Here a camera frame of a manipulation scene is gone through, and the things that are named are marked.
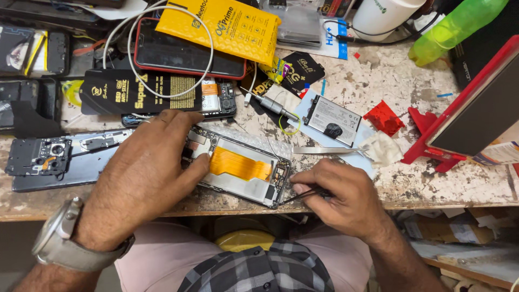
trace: right hand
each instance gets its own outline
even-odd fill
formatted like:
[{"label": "right hand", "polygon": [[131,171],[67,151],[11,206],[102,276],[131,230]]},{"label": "right hand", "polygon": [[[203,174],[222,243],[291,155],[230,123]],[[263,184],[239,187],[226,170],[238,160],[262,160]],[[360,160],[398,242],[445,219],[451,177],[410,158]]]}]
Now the right hand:
[{"label": "right hand", "polygon": [[388,224],[393,224],[382,208],[373,182],[361,168],[323,158],[312,169],[293,175],[290,182],[298,194],[310,190],[309,184],[318,184],[333,193],[335,197],[328,201],[318,195],[303,200],[326,225],[368,245],[375,244]]}]

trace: phone battery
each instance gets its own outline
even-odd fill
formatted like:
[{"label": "phone battery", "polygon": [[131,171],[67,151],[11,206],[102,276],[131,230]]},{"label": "phone battery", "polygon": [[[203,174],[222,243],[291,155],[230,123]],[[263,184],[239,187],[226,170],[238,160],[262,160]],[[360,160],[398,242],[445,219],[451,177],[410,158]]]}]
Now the phone battery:
[{"label": "phone battery", "polygon": [[309,126],[346,146],[353,147],[361,116],[316,95],[308,116],[303,117]]}]

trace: plaid shirt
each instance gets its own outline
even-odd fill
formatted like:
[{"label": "plaid shirt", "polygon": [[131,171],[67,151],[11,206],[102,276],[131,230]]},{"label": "plaid shirt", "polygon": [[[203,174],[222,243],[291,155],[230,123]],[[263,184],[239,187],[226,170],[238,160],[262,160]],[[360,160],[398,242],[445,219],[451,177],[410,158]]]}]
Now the plaid shirt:
[{"label": "plaid shirt", "polygon": [[276,240],[269,251],[259,246],[226,251],[192,269],[178,292],[194,291],[333,292],[323,262],[304,245]]}]

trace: stained work surface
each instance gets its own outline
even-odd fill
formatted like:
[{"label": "stained work surface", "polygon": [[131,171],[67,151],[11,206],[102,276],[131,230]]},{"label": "stained work surface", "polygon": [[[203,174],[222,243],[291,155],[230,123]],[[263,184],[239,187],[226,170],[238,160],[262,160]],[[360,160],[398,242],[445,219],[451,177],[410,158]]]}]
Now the stained work surface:
[{"label": "stained work surface", "polygon": [[[459,95],[452,72],[442,60],[419,68],[412,63],[407,52],[412,43],[387,47],[348,47],[350,60],[312,55],[326,70],[324,96],[359,115],[364,115],[382,99],[406,125],[393,135],[403,152],[419,137],[418,129],[407,112],[408,107],[439,115]],[[278,50],[284,57],[291,52]],[[321,92],[322,82],[311,85]],[[449,97],[438,98],[445,92]],[[300,99],[282,89],[272,87],[267,96],[293,110]],[[213,121],[223,127],[246,131],[290,143],[297,147],[314,147],[316,143],[301,132],[285,135],[265,114],[258,115],[252,107],[244,108],[243,96],[237,98],[236,123]],[[121,128],[120,116],[83,116],[78,108],[63,106],[62,126],[66,131]],[[0,168],[4,169],[9,155],[11,139],[0,138]],[[292,155],[292,172],[312,167],[322,155]],[[412,165],[396,163],[381,168],[375,185],[387,209],[443,208],[472,206],[519,205],[517,190],[519,178],[511,166],[484,167],[461,162],[446,174],[434,172],[436,162],[422,157]],[[0,220],[42,220],[56,210],[67,198],[88,197],[91,185],[32,193],[13,193],[12,178],[0,171]],[[293,196],[286,190],[284,197]],[[252,213],[293,213],[308,211],[303,203],[295,201],[276,210],[249,203],[232,195],[220,194],[206,188],[197,188],[167,215],[223,215]]]}]

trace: precision screwdriver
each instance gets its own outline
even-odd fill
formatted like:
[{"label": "precision screwdriver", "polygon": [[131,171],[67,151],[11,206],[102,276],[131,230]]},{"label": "precision screwdriver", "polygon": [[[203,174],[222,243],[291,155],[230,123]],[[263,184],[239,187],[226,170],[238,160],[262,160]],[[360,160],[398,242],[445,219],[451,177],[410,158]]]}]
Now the precision screwdriver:
[{"label": "precision screwdriver", "polygon": [[275,102],[273,99],[270,99],[266,96],[260,96],[260,95],[256,95],[248,90],[246,90],[245,88],[241,87],[241,89],[245,90],[246,92],[250,93],[252,96],[254,96],[258,101],[259,103],[268,108],[269,110],[277,113],[277,114],[281,114],[281,115],[284,115],[286,116],[287,118],[297,122],[299,121],[299,118],[297,116],[295,116],[293,113],[287,111],[286,109],[283,108],[283,106],[278,103],[278,102]]}]

